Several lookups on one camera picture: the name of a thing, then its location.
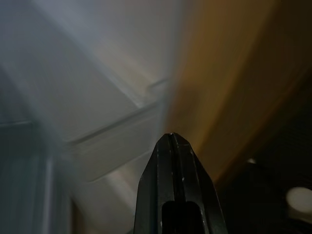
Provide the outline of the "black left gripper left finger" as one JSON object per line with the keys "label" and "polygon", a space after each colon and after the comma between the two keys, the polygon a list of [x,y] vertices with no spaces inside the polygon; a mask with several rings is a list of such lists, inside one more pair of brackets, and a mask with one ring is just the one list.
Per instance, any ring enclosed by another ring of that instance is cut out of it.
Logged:
{"label": "black left gripper left finger", "polygon": [[163,205],[174,200],[170,135],[164,134],[156,143],[139,180],[135,234],[161,234],[166,222]]}

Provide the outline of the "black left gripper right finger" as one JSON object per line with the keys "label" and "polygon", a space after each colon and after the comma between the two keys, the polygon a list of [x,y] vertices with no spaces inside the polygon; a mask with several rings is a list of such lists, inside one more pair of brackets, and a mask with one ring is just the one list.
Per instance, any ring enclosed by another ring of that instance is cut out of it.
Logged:
{"label": "black left gripper right finger", "polygon": [[190,143],[172,133],[177,228],[182,234],[227,234],[215,187]]}

